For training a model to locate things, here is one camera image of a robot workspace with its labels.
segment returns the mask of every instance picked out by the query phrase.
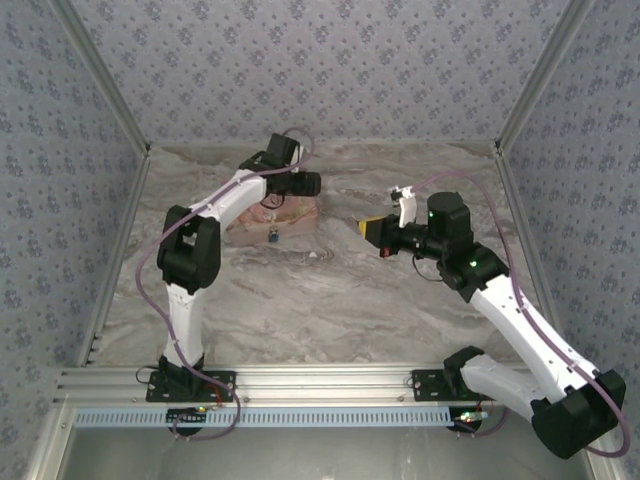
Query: wall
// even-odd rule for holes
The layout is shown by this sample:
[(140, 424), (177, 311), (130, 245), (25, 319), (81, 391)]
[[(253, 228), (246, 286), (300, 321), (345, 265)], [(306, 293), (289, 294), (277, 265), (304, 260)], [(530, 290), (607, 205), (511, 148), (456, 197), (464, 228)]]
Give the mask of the wall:
[(0, 2), (0, 478), (73, 365), (136, 169), (44, 1)]
[(640, 478), (637, 2), (596, 2), (508, 158), (567, 339), (626, 379)]
[(492, 139), (566, 0), (75, 0), (145, 137)]

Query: marble surface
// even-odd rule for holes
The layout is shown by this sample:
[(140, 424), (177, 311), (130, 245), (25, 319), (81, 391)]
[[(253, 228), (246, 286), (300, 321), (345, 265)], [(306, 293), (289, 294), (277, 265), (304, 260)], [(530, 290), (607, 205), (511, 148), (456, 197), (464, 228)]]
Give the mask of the marble surface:
[[(134, 272), (174, 204), (188, 206), (219, 187), (236, 166), (264, 148), (154, 148), (125, 261), (94, 360), (99, 365), (155, 363), (166, 332), (141, 299)], [(381, 259), (355, 219), (388, 214), (387, 188), (415, 184), (449, 169), (470, 172), (494, 195), (525, 292), (534, 298), (491, 147), (486, 144), (323, 144), (308, 164), (322, 174), (320, 220), (313, 234), (279, 243), (223, 247), (223, 265), (206, 290), (203, 341), (207, 363), (439, 362), (476, 345), (497, 360), (518, 360), (493, 325), (443, 283), (420, 278), (411, 257)], [(481, 194), (462, 179), (443, 179), (419, 195), (458, 191), (472, 212), (476, 239), (503, 256)], [(426, 276), (435, 265), (419, 262)], [(155, 257), (143, 282), (167, 308)]]

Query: purple cable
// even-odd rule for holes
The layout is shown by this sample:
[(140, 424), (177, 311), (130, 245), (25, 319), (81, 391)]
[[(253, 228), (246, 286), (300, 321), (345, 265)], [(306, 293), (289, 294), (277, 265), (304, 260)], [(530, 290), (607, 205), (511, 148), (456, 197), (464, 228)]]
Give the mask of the purple cable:
[(142, 256), (142, 259), (140, 260), (140, 263), (138, 263), (138, 266), (136, 267), (135, 278), (136, 278), (136, 286), (138, 287), (138, 291), (140, 292), (140, 295), (142, 296), (142, 298), (151, 306), (151, 308), (153, 308), (156, 312), (158, 312), (160, 317), (162, 317), (162, 319), (164, 320), (164, 323), (167, 326), (167, 331), (169, 332), (169, 336), (171, 337), (171, 340), (173, 341), (173, 346), (175, 347), (176, 353), (178, 354), (178, 358), (180, 358), (180, 361), (182, 362), (184, 367), (189, 372), (191, 372), (193, 375), (195, 375), (196, 377), (201, 378), (202, 380), (206, 381), (207, 383), (213, 384), (213, 385), (215, 385), (215, 386), (217, 386), (219, 388), (222, 388), (226, 392), (228, 392), (231, 395), (231, 397), (233, 398), (233, 401), (237, 405), (236, 415), (235, 415), (235, 417), (233, 419), (233, 422), (231, 422), (231, 425), (226, 427), (224, 430), (222, 430), (222, 431), (220, 431), (218, 433), (211, 434), (211, 435), (200, 435), (200, 436), (197, 436), (197, 437), (187, 437), (187, 436), (184, 436), (184, 435), (180, 435), (176, 430), (177, 422), (174, 422), (172, 431), (173, 431), (173, 433), (174, 433), (174, 435), (176, 436), (177, 439), (179, 438), (181, 440), (186, 440), (186, 441), (202, 441), (202, 440), (213, 440), (215, 438), (224, 437), (225, 435), (231, 433), (236, 428), (236, 425), (238, 424), (238, 421), (240, 420), (240, 413), (242, 412), (242, 405), (240, 403), (240, 399), (238, 398), (238, 395), (236, 394), (236, 392), (233, 389), (229, 388), (227, 386), (227, 384), (221, 382), (220, 380), (216, 380), (215, 378), (212, 378), (212, 377), (210, 377), (208, 375), (205, 375), (204, 373), (196, 370), (191, 365), (189, 365), (189, 362), (185, 358), (184, 353), (183, 353), (182, 349), (180, 348), (180, 345), (178, 343), (178, 339), (176, 338), (176, 332), (173, 329), (173, 325), (171, 324), (171, 319), (169, 318), (169, 315), (164, 310), (162, 310), (162, 308), (149, 296), (149, 294), (144, 289), (144, 286), (142, 285), (142, 279), (141, 279), (142, 268), (144, 267), (144, 265), (147, 262), (147, 260), (149, 259), (149, 257), (151, 257), (151, 255), (153, 255), (156, 252), (156, 249), (158, 248), (158, 246), (169, 235), (171, 235), (173, 232), (175, 232), (178, 228), (180, 228), (185, 223), (189, 222), (192, 218), (194, 218), (200, 212), (205, 210), (209, 205), (215, 203), (222, 196), (226, 195), (231, 190), (236, 188), (236, 186), (238, 186), (242, 182), (244, 182), (246, 180), (250, 180), (250, 179), (255, 178), (255, 177), (264, 177), (266, 175), (277, 175), (279, 173), (289, 172), (289, 171), (291, 171), (291, 170), (293, 170), (295, 168), (298, 168), (298, 167), (301, 167), (302, 165), (304, 165), (311, 158), (311, 156), (313, 155), (313, 152), (315, 150), (315, 141), (314, 141), (313, 137), (309, 134), (309, 132), (307, 132), (305, 129), (299, 128), (299, 127), (289, 128), (289, 129), (287, 129), (287, 130), (285, 130), (283, 132), (283, 135), (287, 135), (289, 132), (294, 132), (294, 131), (302, 133), (303, 135), (308, 137), (309, 141), (311, 143), (311, 146), (310, 146), (309, 150), (308, 151), (305, 150), (305, 152), (302, 154), (302, 158), (300, 159), (300, 161), (298, 163), (294, 163), (292, 165), (288, 165), (288, 166), (282, 167), (282, 168), (276, 168), (276, 169), (273, 169), (273, 170), (265, 170), (263, 172), (253, 172), (253, 173), (247, 174), (244, 177), (240, 178), (235, 183), (230, 183), (225, 188), (220, 190), (216, 195), (214, 195), (213, 198), (209, 201), (209, 203), (205, 203), (204, 205), (202, 205), (202, 206), (196, 208), (195, 210), (193, 210), (187, 216), (185, 216), (185, 217), (181, 218), (180, 220), (178, 220), (176, 223), (171, 225), (160, 237), (158, 237), (156, 240), (154, 240), (153, 243), (149, 246), (149, 248), (147, 250), (145, 250), (145, 252), (144, 252), (144, 254)]
[(551, 340), (544, 333), (544, 331), (540, 328), (540, 326), (536, 323), (534, 318), (531, 316), (531, 314), (525, 308), (524, 300), (522, 299), (522, 291), (520, 289), (520, 284), (518, 283), (518, 275), (516, 274), (516, 270), (515, 270), (515, 262), (513, 261), (513, 256), (511, 254), (511, 249), (509, 248), (509, 244), (507, 243), (507, 239), (506, 239), (506, 237), (504, 235), (504, 232), (502, 231), (502, 228), (500, 227), (500, 222), (498, 221), (498, 212), (496, 211), (496, 207), (495, 207), (493, 201), (491, 200), (491, 196), (489, 195), (489, 192), (487, 192), (486, 188), (484, 188), (484, 186), (480, 182), (476, 181), (473, 177), (471, 177), (471, 176), (469, 176), (469, 175), (467, 175), (467, 174), (465, 174), (463, 172), (459, 172), (459, 171), (456, 171), (456, 170), (451, 170), (451, 171), (439, 173), (437, 175), (434, 175), (431, 178), (428, 178), (424, 182), (416, 185), (415, 187), (412, 187), (411, 188), (411, 192), (415, 193), (418, 190), (426, 187), (427, 185), (430, 185), (431, 183), (436, 182), (437, 180), (439, 180), (439, 179), (441, 179), (443, 177), (464, 178), (466, 180), (469, 180), (471, 183), (473, 183), (476, 187), (478, 187), (480, 192), (482, 192), (482, 195), (484, 196), (485, 200), (487, 201), (487, 204), (489, 205), (489, 210), (491, 210), (491, 215), (493, 216), (493, 221), (495, 222), (496, 228), (498, 229), (498, 235), (500, 236), (500, 240), (502, 241), (502, 245), (504, 246), (504, 251), (505, 251), (505, 254), (507, 256), (507, 263), (509, 264), (511, 285), (513, 286), (513, 292), (515, 294), (516, 302), (518, 303), (518, 306), (520, 307), (520, 310), (522, 311), (524, 317), (527, 319), (527, 322), (529, 323), (531, 328), (533, 328), (533, 330), (538, 334), (538, 336), (544, 341), (544, 343), (546, 343), (547, 346), (556, 355), (558, 355), (562, 359), (562, 361), (567, 364), (568, 367), (572, 368), (589, 385), (591, 385), (596, 392), (598, 392), (598, 394), (602, 397), (602, 399), (606, 402), (606, 404), (609, 406), (611, 411), (616, 416), (616, 418), (618, 420), (618, 423), (620, 423), (620, 428), (622, 429), (622, 446), (620, 447), (619, 450), (617, 450), (615, 452), (604, 452), (602, 450), (597, 450), (597, 449), (595, 449), (593, 447), (590, 447), (590, 446), (586, 447), (586, 450), (591, 452), (591, 453), (593, 453), (593, 454), (595, 454), (595, 455), (600, 455), (600, 456), (606, 457), (606, 458), (622, 457), (623, 455), (625, 455), (629, 451), (629, 448), (631, 446), (631, 430), (629, 428), (629, 423), (627, 422), (627, 420), (626, 420), (624, 414), (622, 413), (622, 411), (620, 410), (620, 408), (618, 408), (618, 405), (616, 405), (616, 402), (605, 391), (605, 389), (602, 388), (598, 384), (598, 382), (596, 382), (593, 378), (591, 378), (582, 368), (580, 368), (579, 366), (573, 364), (573, 361), (571, 360), (571, 358), (569, 358), (569, 356), (567, 356), (555, 343), (553, 343), (553, 340)]

